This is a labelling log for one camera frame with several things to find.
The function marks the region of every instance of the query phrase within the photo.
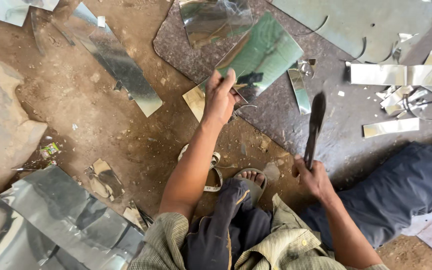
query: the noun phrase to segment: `dusty floor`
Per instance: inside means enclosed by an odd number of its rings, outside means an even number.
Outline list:
[[[61,0],[53,15],[62,24],[79,3]],[[159,58],[152,40],[165,19],[170,1],[164,0],[85,0],[94,15],[104,15],[106,23],[129,55],[144,70],[163,106],[146,118],[134,101],[123,92],[114,92],[113,78],[78,41],[69,46],[51,25],[44,26],[46,56],[41,57],[27,18],[23,27],[0,21],[0,60],[17,69],[24,84],[16,92],[30,117],[47,122],[49,129],[41,145],[56,142],[62,152],[56,161],[69,175],[88,188],[84,169],[98,158],[107,161],[125,186],[126,193],[115,200],[102,199],[122,213],[129,200],[148,214],[155,215],[159,200],[181,148],[188,143],[198,122],[182,95],[195,84]],[[79,128],[75,131],[72,125]],[[291,156],[267,136],[242,119],[226,125],[215,151],[221,154],[224,177],[240,168],[266,169],[270,182],[261,200],[279,193],[294,210],[312,198],[291,177]],[[38,159],[35,153],[30,161]],[[31,165],[40,168],[38,161]],[[210,172],[208,185],[215,183]],[[205,193],[195,215],[211,210],[217,194]],[[391,269],[432,269],[432,250],[416,237],[399,237],[378,250]]]

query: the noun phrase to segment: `foot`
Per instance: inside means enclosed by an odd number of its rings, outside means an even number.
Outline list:
[[[250,181],[255,182],[256,185],[260,186],[265,181],[265,176],[255,172],[254,170],[243,171],[241,174],[237,175],[238,177],[249,179]]]

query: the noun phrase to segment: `shirt sleeve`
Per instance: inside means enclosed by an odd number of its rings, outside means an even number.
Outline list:
[[[180,213],[163,213],[146,231],[144,247],[128,270],[183,270],[180,249],[188,234],[188,219]]]

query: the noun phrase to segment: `striped shirt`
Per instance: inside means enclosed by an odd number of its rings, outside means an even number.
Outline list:
[[[243,252],[235,270],[331,270],[354,269],[334,259],[324,248],[320,233],[312,231],[283,201],[273,197],[271,233]],[[141,254],[128,270],[184,270],[180,249],[188,233],[188,220],[179,213],[163,213],[147,230]],[[373,265],[366,270],[388,270]]]

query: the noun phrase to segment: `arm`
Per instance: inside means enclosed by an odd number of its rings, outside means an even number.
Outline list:
[[[203,195],[218,135],[241,99],[231,90],[235,80],[233,69],[228,70],[225,79],[217,70],[208,79],[201,123],[166,183],[159,213],[177,212],[191,221]]]
[[[314,161],[313,169],[309,171],[301,156],[296,155],[293,176],[296,177],[298,173],[304,185],[326,210],[336,261],[357,269],[382,264],[381,258],[351,219],[334,191],[324,165],[320,161]]]

